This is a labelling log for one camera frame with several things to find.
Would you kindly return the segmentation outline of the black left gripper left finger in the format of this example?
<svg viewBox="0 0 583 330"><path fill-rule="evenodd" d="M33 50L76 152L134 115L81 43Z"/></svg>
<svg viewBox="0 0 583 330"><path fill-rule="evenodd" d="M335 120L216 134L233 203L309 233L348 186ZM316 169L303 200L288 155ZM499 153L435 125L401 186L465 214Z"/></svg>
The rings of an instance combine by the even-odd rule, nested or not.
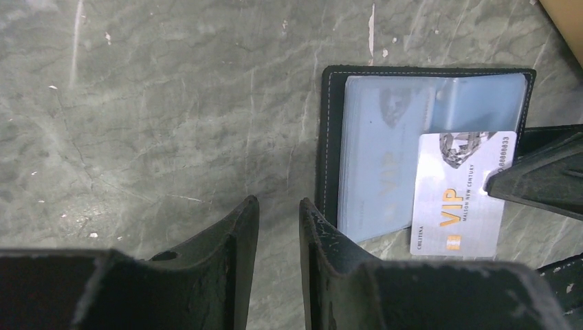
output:
<svg viewBox="0 0 583 330"><path fill-rule="evenodd" d="M3 249L2 329L244 329L259 233L250 195L143 260L115 249Z"/></svg>

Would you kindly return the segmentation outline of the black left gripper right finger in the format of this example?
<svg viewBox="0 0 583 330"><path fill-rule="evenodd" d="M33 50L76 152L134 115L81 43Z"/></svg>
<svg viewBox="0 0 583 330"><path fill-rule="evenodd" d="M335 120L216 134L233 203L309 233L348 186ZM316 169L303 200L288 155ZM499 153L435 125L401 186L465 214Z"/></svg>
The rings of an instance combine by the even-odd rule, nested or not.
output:
<svg viewBox="0 0 583 330"><path fill-rule="evenodd" d="M299 205L308 329L569 329L548 282L519 263L384 261Z"/></svg>

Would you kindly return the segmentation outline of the black leather card holder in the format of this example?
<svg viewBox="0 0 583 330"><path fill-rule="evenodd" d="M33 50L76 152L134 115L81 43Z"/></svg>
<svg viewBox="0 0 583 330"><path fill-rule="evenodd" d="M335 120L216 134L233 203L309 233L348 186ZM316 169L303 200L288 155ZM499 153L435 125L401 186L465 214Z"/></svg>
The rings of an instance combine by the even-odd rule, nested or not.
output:
<svg viewBox="0 0 583 330"><path fill-rule="evenodd" d="M489 256L505 201L582 218L582 126L525 125L532 69L332 65L315 205L361 242Z"/></svg>

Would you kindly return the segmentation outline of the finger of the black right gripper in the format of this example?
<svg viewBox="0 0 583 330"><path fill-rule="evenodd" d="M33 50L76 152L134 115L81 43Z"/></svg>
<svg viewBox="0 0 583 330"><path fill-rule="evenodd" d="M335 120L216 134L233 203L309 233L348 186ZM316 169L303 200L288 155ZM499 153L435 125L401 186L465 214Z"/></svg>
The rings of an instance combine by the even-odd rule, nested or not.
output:
<svg viewBox="0 0 583 330"><path fill-rule="evenodd" d="M512 166L491 176L485 191L503 199L582 220L582 133L525 132Z"/></svg>

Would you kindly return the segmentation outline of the orange oval tray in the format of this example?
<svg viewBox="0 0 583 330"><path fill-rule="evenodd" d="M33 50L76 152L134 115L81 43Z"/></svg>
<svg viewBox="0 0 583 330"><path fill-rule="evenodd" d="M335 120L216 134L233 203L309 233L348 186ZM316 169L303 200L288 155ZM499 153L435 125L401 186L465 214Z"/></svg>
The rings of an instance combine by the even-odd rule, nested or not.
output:
<svg viewBox="0 0 583 330"><path fill-rule="evenodd" d="M559 36L560 55L582 70L582 0L541 0L539 6Z"/></svg>

